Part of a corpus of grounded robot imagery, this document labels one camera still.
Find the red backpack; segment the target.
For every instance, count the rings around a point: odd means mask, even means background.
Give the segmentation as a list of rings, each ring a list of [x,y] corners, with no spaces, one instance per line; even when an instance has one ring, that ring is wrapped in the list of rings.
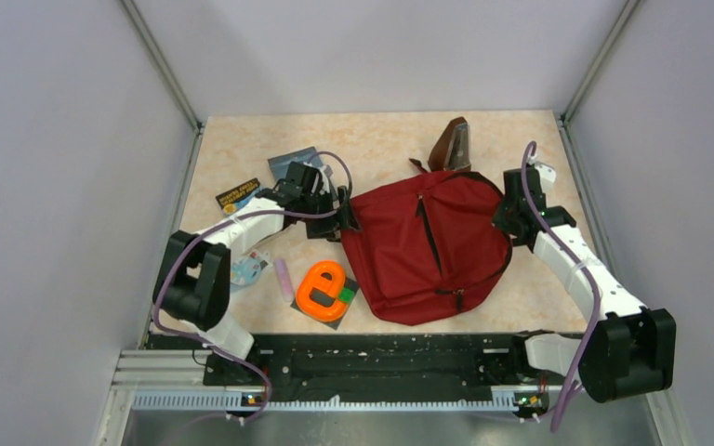
[[[480,306],[512,259],[492,222],[503,193],[478,172],[420,173],[351,201],[340,242],[371,312],[415,326]]]

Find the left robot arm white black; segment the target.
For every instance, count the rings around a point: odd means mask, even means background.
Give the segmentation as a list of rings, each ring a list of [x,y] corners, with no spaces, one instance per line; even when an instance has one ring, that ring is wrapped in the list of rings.
[[[356,229],[353,183],[334,186],[324,169],[291,162],[283,178],[263,188],[219,223],[167,240],[152,295],[152,320],[172,335],[189,337],[227,358],[226,373],[239,384],[257,379],[261,360],[254,337],[228,312],[231,263],[262,241],[301,221],[311,239],[334,240]]]

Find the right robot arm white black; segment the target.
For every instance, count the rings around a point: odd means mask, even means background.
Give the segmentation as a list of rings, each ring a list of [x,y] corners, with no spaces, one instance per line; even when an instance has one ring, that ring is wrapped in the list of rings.
[[[545,371],[581,384],[599,403],[671,387],[677,324],[630,293],[592,252],[573,216],[549,206],[545,164],[507,170],[494,226],[549,267],[588,323],[582,338],[526,332],[508,357],[510,375],[532,383]]]

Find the colourful illustrated children's book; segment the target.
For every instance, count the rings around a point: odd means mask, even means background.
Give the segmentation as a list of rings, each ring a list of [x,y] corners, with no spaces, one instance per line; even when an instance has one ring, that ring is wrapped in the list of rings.
[[[262,190],[260,181],[254,177],[216,196],[218,207],[224,216],[231,216],[245,207]]]

